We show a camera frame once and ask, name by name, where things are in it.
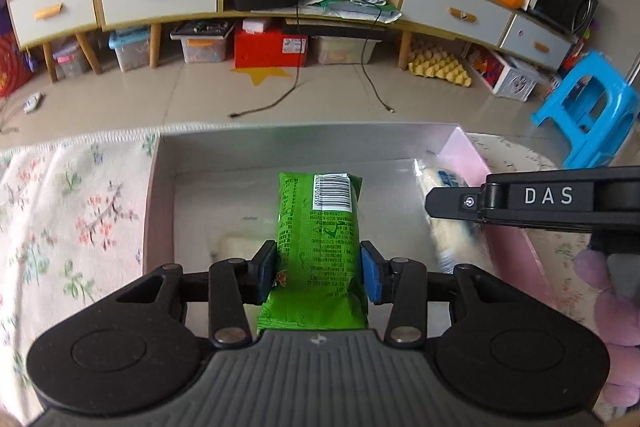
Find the green snack package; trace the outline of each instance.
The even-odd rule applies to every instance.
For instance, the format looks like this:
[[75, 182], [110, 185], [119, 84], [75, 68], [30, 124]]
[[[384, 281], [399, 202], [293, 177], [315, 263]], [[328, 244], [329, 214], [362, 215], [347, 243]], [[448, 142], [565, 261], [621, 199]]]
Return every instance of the green snack package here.
[[279, 261], [258, 329], [367, 327], [358, 238], [361, 185], [348, 174], [280, 174]]

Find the blue plastic stool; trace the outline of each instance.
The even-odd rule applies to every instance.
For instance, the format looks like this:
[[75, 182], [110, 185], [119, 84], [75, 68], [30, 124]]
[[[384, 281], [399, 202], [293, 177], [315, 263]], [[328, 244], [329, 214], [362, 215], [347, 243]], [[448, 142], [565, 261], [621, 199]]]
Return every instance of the blue plastic stool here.
[[[575, 100], [569, 99], [578, 82], [591, 76]], [[591, 111], [601, 95], [607, 103], [599, 117]], [[536, 126], [551, 118], [571, 144], [571, 152], [562, 164], [566, 169], [602, 167], [609, 164], [631, 131], [640, 98], [625, 79], [596, 52], [578, 62], [540, 110], [531, 116]]]

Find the wall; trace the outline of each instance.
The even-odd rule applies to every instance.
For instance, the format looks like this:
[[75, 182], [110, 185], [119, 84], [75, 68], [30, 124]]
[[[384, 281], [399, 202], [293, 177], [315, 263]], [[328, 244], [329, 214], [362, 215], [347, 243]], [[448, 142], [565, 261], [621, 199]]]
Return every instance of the wall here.
[[[609, 55], [614, 67], [626, 75], [640, 52], [639, 0], [600, 0], [596, 19], [601, 27], [590, 45]], [[640, 78], [634, 87], [640, 91]]]

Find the orange drawer handle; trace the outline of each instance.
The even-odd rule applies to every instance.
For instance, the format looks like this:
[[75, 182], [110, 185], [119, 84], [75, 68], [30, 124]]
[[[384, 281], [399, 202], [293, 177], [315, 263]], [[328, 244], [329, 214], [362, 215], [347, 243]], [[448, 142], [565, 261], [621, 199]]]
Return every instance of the orange drawer handle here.
[[465, 22], [476, 22], [478, 17], [473, 15], [472, 13], [463, 12], [457, 8], [449, 8], [449, 13], [453, 15], [456, 19], [460, 19]]
[[34, 17], [37, 21], [43, 21], [44, 19], [49, 19], [51, 17], [55, 17], [56, 15], [60, 15], [62, 11], [62, 3], [54, 4], [53, 6], [49, 6], [47, 8], [43, 8], [42, 10], [38, 10]]
[[539, 52], [548, 53], [550, 51], [548, 46], [541, 44], [540, 42], [533, 42], [533, 47], [536, 48]]
[[209, 48], [217, 39], [187, 39], [187, 46], [191, 48]]

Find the yellow star sticker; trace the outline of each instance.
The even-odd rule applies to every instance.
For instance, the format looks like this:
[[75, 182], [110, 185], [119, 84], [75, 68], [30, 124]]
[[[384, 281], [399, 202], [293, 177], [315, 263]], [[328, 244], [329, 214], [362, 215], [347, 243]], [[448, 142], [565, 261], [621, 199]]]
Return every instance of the yellow star sticker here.
[[283, 76], [290, 78], [291, 75], [282, 68], [233, 68], [233, 73], [246, 73], [251, 77], [254, 86], [259, 86], [268, 76]]

